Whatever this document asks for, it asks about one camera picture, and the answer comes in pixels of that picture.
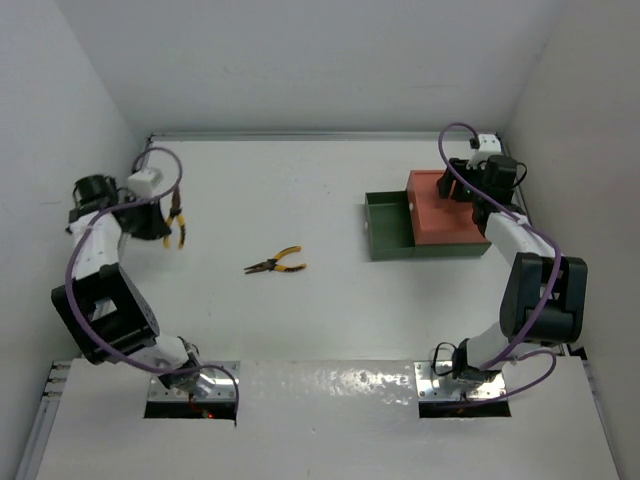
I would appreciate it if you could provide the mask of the salmon drawer box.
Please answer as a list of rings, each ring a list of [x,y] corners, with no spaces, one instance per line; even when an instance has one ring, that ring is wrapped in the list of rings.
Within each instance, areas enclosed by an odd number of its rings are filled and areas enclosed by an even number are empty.
[[[441,170],[411,170],[406,193],[417,245],[489,245],[472,220],[472,205],[439,197]]]

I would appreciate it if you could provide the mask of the green pull-out drawer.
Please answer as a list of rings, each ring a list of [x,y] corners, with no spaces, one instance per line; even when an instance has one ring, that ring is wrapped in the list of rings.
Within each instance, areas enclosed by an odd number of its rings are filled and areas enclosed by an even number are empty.
[[[413,256],[415,241],[405,190],[366,193],[365,214],[372,261]]]

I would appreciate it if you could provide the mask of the yellow handled long-nose pliers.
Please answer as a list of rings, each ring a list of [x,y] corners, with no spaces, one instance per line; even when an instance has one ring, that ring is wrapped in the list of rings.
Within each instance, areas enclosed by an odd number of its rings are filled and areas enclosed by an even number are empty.
[[[166,219],[166,226],[169,228],[169,233],[163,238],[163,246],[166,249],[168,249],[171,245],[171,227],[174,222],[177,222],[179,228],[178,249],[182,250],[185,246],[186,241],[186,221],[182,213],[182,199],[179,187],[177,187],[172,193],[169,215]]]

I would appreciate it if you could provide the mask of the yellow handled cutting pliers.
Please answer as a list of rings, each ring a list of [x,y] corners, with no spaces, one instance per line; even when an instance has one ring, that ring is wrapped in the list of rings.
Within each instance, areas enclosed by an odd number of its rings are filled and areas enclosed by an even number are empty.
[[[280,261],[285,256],[290,254],[300,253],[301,251],[302,251],[302,247],[299,245],[285,248],[262,262],[245,267],[244,273],[255,274],[255,273],[272,272],[272,271],[281,272],[281,273],[296,273],[299,271],[303,271],[307,268],[306,263],[301,263],[294,266],[283,265],[280,263]]]

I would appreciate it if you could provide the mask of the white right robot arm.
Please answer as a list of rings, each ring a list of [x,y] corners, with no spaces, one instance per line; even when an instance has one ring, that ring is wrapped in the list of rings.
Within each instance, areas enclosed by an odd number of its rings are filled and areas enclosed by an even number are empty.
[[[514,204],[525,175],[523,163],[491,155],[478,161],[451,159],[437,182],[440,198],[471,204],[474,225],[511,268],[497,322],[453,351],[445,374],[454,380],[489,381],[529,346],[573,343],[582,332],[587,264],[563,255]]]

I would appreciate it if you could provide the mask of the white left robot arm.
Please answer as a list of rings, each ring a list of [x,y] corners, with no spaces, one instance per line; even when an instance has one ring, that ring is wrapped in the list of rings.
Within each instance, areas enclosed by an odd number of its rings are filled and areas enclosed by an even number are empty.
[[[198,377],[197,349],[181,337],[160,333],[151,306],[120,265],[124,236],[167,242],[171,221],[158,202],[109,213],[95,224],[90,221],[109,207],[136,199],[111,176],[91,175],[74,185],[74,208],[67,231],[75,245],[88,230],[86,243],[73,261],[71,289],[77,309],[93,331],[125,358],[160,369],[158,380],[167,389],[191,390]]]

